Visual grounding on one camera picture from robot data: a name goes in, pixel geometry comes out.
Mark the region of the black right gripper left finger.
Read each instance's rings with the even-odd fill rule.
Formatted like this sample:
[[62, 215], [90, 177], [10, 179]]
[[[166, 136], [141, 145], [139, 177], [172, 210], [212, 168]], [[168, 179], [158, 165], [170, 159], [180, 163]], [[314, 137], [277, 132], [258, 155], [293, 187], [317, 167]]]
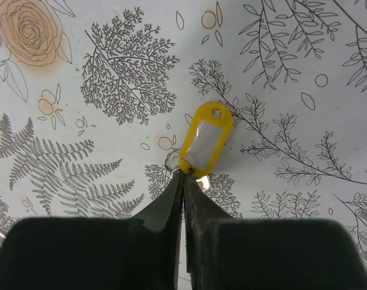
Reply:
[[28, 218], [0, 249], [0, 289], [176, 289], [183, 174], [131, 218]]

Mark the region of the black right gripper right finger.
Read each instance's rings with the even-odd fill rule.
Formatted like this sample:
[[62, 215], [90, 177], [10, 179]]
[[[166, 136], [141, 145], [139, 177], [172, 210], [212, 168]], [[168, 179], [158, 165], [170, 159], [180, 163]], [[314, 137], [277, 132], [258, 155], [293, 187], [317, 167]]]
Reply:
[[367, 289], [348, 233], [329, 219], [236, 219], [184, 177], [194, 289]]

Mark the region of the yellow key tag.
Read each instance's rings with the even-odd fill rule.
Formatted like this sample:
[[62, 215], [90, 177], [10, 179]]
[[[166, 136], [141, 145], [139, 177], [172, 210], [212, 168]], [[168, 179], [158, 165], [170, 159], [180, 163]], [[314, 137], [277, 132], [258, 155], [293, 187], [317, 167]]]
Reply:
[[223, 104], [207, 102], [198, 107], [179, 153], [180, 169], [196, 178], [211, 173], [232, 127], [233, 117]]

